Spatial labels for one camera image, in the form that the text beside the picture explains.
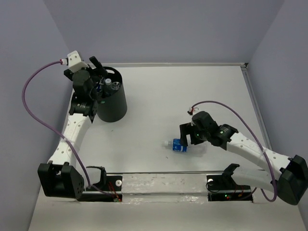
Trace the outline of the clear bottle blue label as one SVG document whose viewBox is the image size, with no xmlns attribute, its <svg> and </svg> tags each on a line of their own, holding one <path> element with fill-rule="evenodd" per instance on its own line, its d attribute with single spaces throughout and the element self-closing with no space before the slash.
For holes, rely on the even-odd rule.
<svg viewBox="0 0 308 231">
<path fill-rule="evenodd" d="M 190 154 L 193 156 L 202 156 L 206 153 L 205 144 L 203 143 L 199 145 L 188 144 L 188 146 L 183 146 L 180 143 L 180 139 L 171 139 L 163 141 L 162 146 L 174 152 L 178 152 L 181 154 Z"/>
</svg>

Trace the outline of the clear bottle blue-green label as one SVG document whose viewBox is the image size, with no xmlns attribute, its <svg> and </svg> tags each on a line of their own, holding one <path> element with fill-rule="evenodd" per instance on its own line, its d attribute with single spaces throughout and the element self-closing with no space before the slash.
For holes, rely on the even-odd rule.
<svg viewBox="0 0 308 231">
<path fill-rule="evenodd" d="M 106 78 L 104 80 L 104 85 L 103 85 L 103 91 L 105 97 L 109 97 L 112 94 L 111 85 L 112 85 L 112 80 L 110 78 Z"/>
</svg>

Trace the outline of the clear crushed label-less bottle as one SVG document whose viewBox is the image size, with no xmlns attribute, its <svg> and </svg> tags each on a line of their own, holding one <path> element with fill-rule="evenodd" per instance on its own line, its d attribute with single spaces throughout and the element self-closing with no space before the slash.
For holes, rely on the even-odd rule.
<svg viewBox="0 0 308 231">
<path fill-rule="evenodd" d="M 121 88 L 121 82 L 112 82 L 112 84 L 110 85 L 110 88 L 112 91 L 118 91 Z"/>
</svg>

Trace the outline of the clear bottle black label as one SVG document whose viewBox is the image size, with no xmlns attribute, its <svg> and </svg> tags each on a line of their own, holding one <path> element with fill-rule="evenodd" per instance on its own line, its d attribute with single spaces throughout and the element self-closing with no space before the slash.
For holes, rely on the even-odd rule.
<svg viewBox="0 0 308 231">
<path fill-rule="evenodd" d="M 97 84 L 97 87 L 96 87 L 96 90 L 97 90 L 97 93 L 99 94 L 100 92 L 103 91 L 103 86 L 104 86 L 104 82 L 103 82 L 103 79 Z"/>
</svg>

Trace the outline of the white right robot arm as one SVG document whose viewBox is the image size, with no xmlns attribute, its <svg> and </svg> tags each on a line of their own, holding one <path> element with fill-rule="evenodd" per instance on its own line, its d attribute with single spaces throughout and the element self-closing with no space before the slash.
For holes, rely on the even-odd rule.
<svg viewBox="0 0 308 231">
<path fill-rule="evenodd" d="M 205 111 L 193 113 L 191 122 L 180 125 L 180 143 L 188 146 L 205 141 L 260 167 L 250 171 L 239 164 L 230 164 L 221 177 L 225 188 L 232 189 L 237 184 L 257 187 L 276 194 L 290 205 L 297 205 L 308 189 L 308 166 L 303 157 L 278 154 L 230 125 L 218 125 Z"/>
</svg>

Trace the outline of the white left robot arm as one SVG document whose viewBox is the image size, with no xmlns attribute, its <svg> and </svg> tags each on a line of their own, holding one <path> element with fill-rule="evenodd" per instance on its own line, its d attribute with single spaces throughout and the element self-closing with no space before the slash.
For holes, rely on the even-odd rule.
<svg viewBox="0 0 308 231">
<path fill-rule="evenodd" d="M 106 177 L 96 173 L 89 176 L 78 152 L 93 123 L 98 107 L 98 85 L 106 71 L 95 57 L 92 69 L 77 52 L 68 54 L 64 75 L 72 81 L 73 94 L 68 109 L 67 123 L 59 134 L 59 144 L 45 164 L 38 167 L 38 176 L 47 197 L 79 199 L 86 188 L 101 190 Z"/>
</svg>

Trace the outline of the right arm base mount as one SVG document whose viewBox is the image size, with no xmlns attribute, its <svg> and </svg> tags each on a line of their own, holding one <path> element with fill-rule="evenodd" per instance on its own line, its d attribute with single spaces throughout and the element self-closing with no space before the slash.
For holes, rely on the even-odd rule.
<svg viewBox="0 0 308 231">
<path fill-rule="evenodd" d="M 209 202 L 253 201 L 252 189 L 248 185 L 237 185 L 222 175 L 207 175 L 206 189 Z"/>
</svg>

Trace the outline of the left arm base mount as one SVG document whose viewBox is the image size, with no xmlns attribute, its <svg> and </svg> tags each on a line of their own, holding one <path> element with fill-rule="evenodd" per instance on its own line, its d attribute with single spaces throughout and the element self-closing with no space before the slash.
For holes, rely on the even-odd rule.
<svg viewBox="0 0 308 231">
<path fill-rule="evenodd" d="M 82 192 L 79 202 L 122 202 L 123 176 L 108 174 L 104 167 L 87 166 L 92 186 Z"/>
</svg>

